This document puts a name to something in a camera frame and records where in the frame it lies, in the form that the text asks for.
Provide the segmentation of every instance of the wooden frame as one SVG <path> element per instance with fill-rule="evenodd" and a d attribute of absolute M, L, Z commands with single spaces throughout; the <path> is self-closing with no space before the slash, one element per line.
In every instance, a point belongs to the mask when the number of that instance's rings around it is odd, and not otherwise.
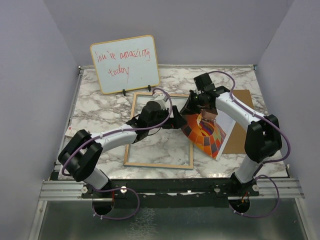
<path fill-rule="evenodd" d="M 152 96 L 151 92 L 135 92 L 133 96 L 131 118 L 135 116 L 135 109 L 138 97 Z M 188 98 L 187 94 L 170 94 L 171 97 L 176 98 Z M 170 168 L 170 169 L 193 169 L 194 168 L 194 151 L 193 144 L 190 141 L 189 145 L 189 165 L 176 165 L 176 164 L 160 164 L 160 163 L 140 163 L 140 162 L 128 162 L 131 144 L 125 146 L 124 153 L 124 166 L 135 166 L 135 167 L 152 167 L 152 168 Z"/>

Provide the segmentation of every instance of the yellow whiteboard border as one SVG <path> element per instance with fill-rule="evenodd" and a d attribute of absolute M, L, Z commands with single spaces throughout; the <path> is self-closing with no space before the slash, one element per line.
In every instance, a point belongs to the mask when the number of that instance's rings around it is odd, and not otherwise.
<path fill-rule="evenodd" d="M 112 42 L 119 42 L 119 41 L 129 40 L 129 39 L 139 39 L 139 38 L 144 38 L 144 37 L 151 37 L 151 38 L 152 38 L 153 47 L 154 47 L 154 54 L 155 54 L 156 68 L 158 69 L 158 76 L 159 76 L 159 82 L 158 82 L 158 84 L 156 84 L 156 85 L 151 85 L 151 87 L 155 87 L 155 86 L 158 86 L 158 85 L 160 84 L 160 74 L 159 74 L 158 58 L 157 58 L 156 43 L 155 43 L 154 36 L 152 36 L 152 35 L 143 35 L 143 36 L 134 36 L 134 37 L 123 38 L 123 39 L 112 40 L 112 41 L 103 41 L 103 42 L 93 43 L 93 44 L 91 44 L 91 46 L 90 46 L 90 53 L 91 53 L 91 57 L 92 57 L 94 69 L 95 69 L 95 72 L 96 72 L 96 76 L 97 76 L 97 78 L 98 78 L 98 82 L 99 82 L 99 86 L 100 86 L 100 91 L 101 91 L 103 94 L 108 95 L 108 94 L 122 93 L 122 90 L 120 90 L 120 91 L 113 91 L 113 92 L 103 92 L 103 91 L 102 91 L 102 87 L 101 87 L 101 83 L 100 83 L 100 79 L 99 79 L 99 74 L 98 74 L 98 71 L 97 71 L 97 68 L 96 68 L 96 62 L 95 62 L 94 55 L 93 55 L 93 53 L 92 53 L 92 49 L 91 49 L 91 48 L 92 48 L 94 45 L 107 44 L 107 43 L 112 43 Z M 132 91 L 132 90 L 137 90 L 137 89 L 144 89 L 144 88 L 147 88 L 147 87 L 148 87 L 148 86 L 141 86 L 141 87 L 132 88 L 132 89 L 125 89 L 125 91 Z"/>

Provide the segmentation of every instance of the gray backdrop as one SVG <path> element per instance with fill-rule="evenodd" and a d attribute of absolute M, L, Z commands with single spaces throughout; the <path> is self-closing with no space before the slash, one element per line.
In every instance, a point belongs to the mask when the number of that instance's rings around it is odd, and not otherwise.
<path fill-rule="evenodd" d="M 153 35 L 159 64 L 257 64 L 293 0 L 44 0 L 78 65 L 90 45 Z"/>
<path fill-rule="evenodd" d="M 319 0 L 294 1 L 257 66 L 257 79 L 291 141 L 289 170 L 300 179 L 320 237 L 319 13 Z"/>
<path fill-rule="evenodd" d="M 0 4 L 0 239 L 27 239 L 78 68 L 41 0 Z"/>

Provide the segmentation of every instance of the purple cable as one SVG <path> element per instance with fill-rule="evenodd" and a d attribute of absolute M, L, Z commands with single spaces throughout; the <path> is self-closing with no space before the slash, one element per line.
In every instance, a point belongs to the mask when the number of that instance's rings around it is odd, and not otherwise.
<path fill-rule="evenodd" d="M 238 215 L 240 215 L 240 216 L 242 216 L 242 217 L 251 218 L 251 219 L 261 219 L 261 218 L 265 218 L 265 217 L 270 216 L 271 214 L 273 214 L 273 213 L 277 210 L 277 208 L 279 207 L 279 203 L 280 203 L 280 193 L 279 193 L 279 189 L 278 189 L 275 181 L 273 181 L 273 180 L 271 179 L 271 177 L 268 177 L 267 175 L 261 174 L 261 175 L 257 176 L 257 177 L 255 178 L 255 180 L 258 180 L 258 179 L 261 178 L 261 177 L 265 177 L 265 178 L 269 179 L 269 180 L 273 183 L 273 185 L 274 185 L 274 187 L 275 187 L 276 195 L 277 195 L 277 200 L 276 200 L 276 205 L 275 205 L 275 207 L 272 209 L 272 211 L 270 211 L 269 213 L 267 213 L 267 214 L 265 214 L 265 215 L 254 216 L 254 215 L 249 215 L 249 214 L 245 214 L 245 213 L 238 212 L 238 211 L 234 210 L 234 208 L 229 204 L 230 208 L 233 210 L 233 212 L 234 212 L 235 214 L 238 214 Z"/>
<path fill-rule="evenodd" d="M 138 211 L 139 211 L 139 207 L 140 207 L 140 199 L 139 199 L 139 196 L 138 196 L 138 193 L 131 189 L 131 188 L 114 188 L 114 189 L 108 189 L 108 190 L 99 190 L 99 189 L 96 189 L 93 187 L 93 189 L 96 191 L 96 192 L 99 192 L 99 193 L 108 193 L 108 192 L 113 192 L 113 191 L 117 191 L 117 190 L 129 190 L 131 192 L 134 193 L 134 195 L 136 196 L 136 199 L 138 200 L 138 203 L 136 205 L 136 209 L 134 210 L 133 213 L 131 213 L 130 215 L 128 216 L 124 216 L 124 217 L 111 217 L 111 216 L 105 216 L 105 215 L 99 215 L 98 213 L 96 213 L 96 210 L 95 210 L 95 207 L 94 205 L 92 204 L 92 210 L 94 212 L 94 215 L 93 216 L 98 216 L 100 218 L 103 218 L 103 219 L 109 219 L 109 220 L 126 220 L 126 219 L 129 219 L 131 218 L 133 215 L 135 215 Z"/>
<path fill-rule="evenodd" d="M 213 73 L 220 73 L 220 74 L 224 74 L 224 75 L 227 75 L 233 82 L 233 86 L 230 90 L 230 98 L 240 107 L 242 108 L 243 110 L 247 111 L 248 113 L 250 113 L 251 115 L 253 115 L 254 117 L 257 117 L 258 119 L 260 120 L 263 120 L 265 121 L 266 123 L 268 123 L 269 125 L 271 125 L 273 128 L 275 128 L 284 138 L 285 142 L 286 142 L 286 145 L 287 145 L 287 152 L 285 154 L 284 157 L 280 158 L 280 159 L 277 159 L 277 160 L 268 160 L 268 161 L 264 161 L 260 166 L 259 168 L 257 169 L 257 171 L 254 173 L 254 176 L 257 174 L 257 172 L 262 168 L 262 166 L 264 164 L 267 164 L 267 163 L 278 163 L 278 162 L 281 162 L 285 159 L 287 159 L 290 155 L 290 152 L 291 152 L 291 145 L 290 145 L 290 142 L 289 142 L 289 139 L 288 137 L 280 130 L 279 127 L 277 127 L 276 125 L 274 125 L 271 121 L 269 121 L 268 119 L 262 117 L 262 116 L 259 116 L 259 115 L 256 115 L 254 112 L 252 112 L 250 109 L 248 109 L 246 106 L 242 105 L 234 96 L 233 92 L 234 92 L 234 89 L 236 87 L 236 81 L 235 79 L 228 73 L 224 72 L 224 71 L 210 71 L 208 72 L 208 74 L 213 74 Z"/>
<path fill-rule="evenodd" d="M 162 88 L 159 88 L 159 87 L 155 87 L 153 90 L 152 90 L 152 94 L 155 93 L 155 90 L 159 90 L 161 92 L 163 92 L 167 98 L 169 99 L 169 102 L 170 102 L 170 109 L 169 109 L 169 114 L 168 116 L 165 118 L 165 120 L 163 120 L 161 123 L 157 124 L 157 125 L 154 125 L 154 126 L 149 126 L 149 127 L 142 127 L 142 128 L 127 128 L 127 129 L 117 129 L 117 130 L 113 130 L 113 131 L 109 131 L 109 132 L 106 132 L 105 134 L 102 135 L 102 137 L 106 137 L 106 136 L 109 136 L 111 134 L 116 134 L 116 133 L 119 133 L 119 132 L 128 132 L 128 131 L 146 131 L 146 130 L 151 130 L 151 129 L 156 129 L 156 128 L 159 128 L 161 127 L 169 118 L 170 118 L 170 115 L 172 113 L 172 100 L 170 98 L 170 95 L 169 93 L 167 93 L 165 90 L 163 90 Z M 87 144 L 91 143 L 92 141 L 96 140 L 96 139 L 99 139 L 101 138 L 101 136 L 95 136 L 91 139 L 89 139 L 88 141 L 84 142 L 80 147 L 78 147 L 72 154 L 71 156 L 67 159 L 67 161 L 64 163 L 64 165 L 62 166 L 62 175 L 64 176 L 71 176 L 70 174 L 67 174 L 65 173 L 65 170 L 66 170 L 66 166 L 70 163 L 71 159 L 81 150 L 83 149 Z"/>

